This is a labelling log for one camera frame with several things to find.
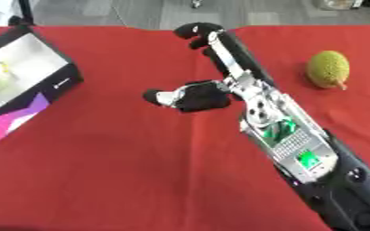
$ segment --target black palm pad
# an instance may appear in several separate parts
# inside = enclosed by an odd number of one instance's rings
[[[219,90],[212,82],[189,86],[185,96],[178,100],[176,107],[181,112],[198,112],[203,110],[224,108],[230,105],[227,93]]]

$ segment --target black fingertip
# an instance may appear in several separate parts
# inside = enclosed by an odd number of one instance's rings
[[[208,38],[198,38],[190,43],[190,48],[196,50],[208,46]]]
[[[185,24],[185,25],[182,25],[179,28],[175,29],[174,33],[178,37],[187,40],[187,39],[190,39],[190,38],[195,37],[195,36],[198,35],[196,32],[194,32],[194,29],[195,29],[196,26],[198,26],[197,23]]]
[[[152,103],[156,106],[161,106],[157,100],[157,93],[161,92],[159,89],[148,89],[143,93],[143,99],[149,103]]]

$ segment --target green light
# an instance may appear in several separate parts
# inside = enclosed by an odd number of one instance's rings
[[[316,154],[312,151],[302,152],[298,157],[297,160],[303,165],[303,167],[307,170],[311,169],[312,167],[319,164],[319,158]]]

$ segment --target prosthetic hand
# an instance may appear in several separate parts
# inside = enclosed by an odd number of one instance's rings
[[[175,33],[195,38],[190,47],[203,48],[224,80],[149,90],[144,98],[182,112],[226,107],[230,94],[243,100],[241,131],[262,148],[301,199],[332,230],[370,231],[370,168],[283,94],[231,32],[192,23]]]

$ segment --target table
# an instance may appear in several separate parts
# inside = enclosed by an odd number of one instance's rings
[[[0,226],[24,228],[4,230],[328,230],[238,132],[241,103],[181,115],[143,102],[147,88],[220,78],[186,41],[123,27],[37,29],[86,81],[0,142]],[[370,165],[370,26],[236,33]],[[348,91],[304,78],[305,62],[324,50],[348,56]]]

